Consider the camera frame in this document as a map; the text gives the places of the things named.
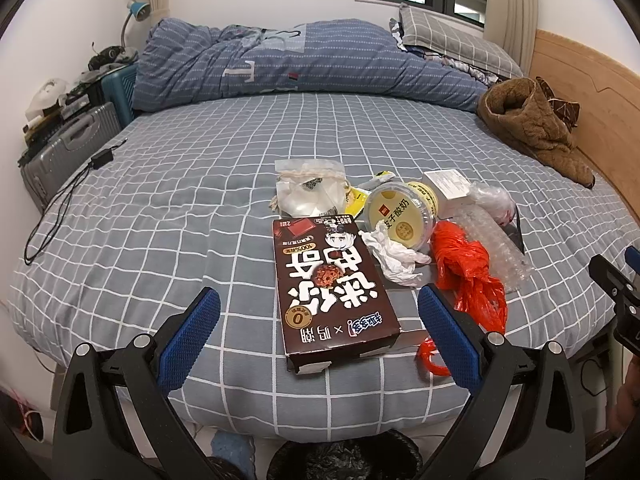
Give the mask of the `person's right hand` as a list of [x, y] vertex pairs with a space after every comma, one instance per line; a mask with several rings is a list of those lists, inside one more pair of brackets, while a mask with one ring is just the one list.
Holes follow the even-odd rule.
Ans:
[[637, 413], [636, 403], [639, 401], [639, 386], [627, 379], [618, 390], [616, 403], [612, 409], [608, 426], [612, 434], [616, 437], [620, 437], [631, 422], [634, 420], [634, 416]]

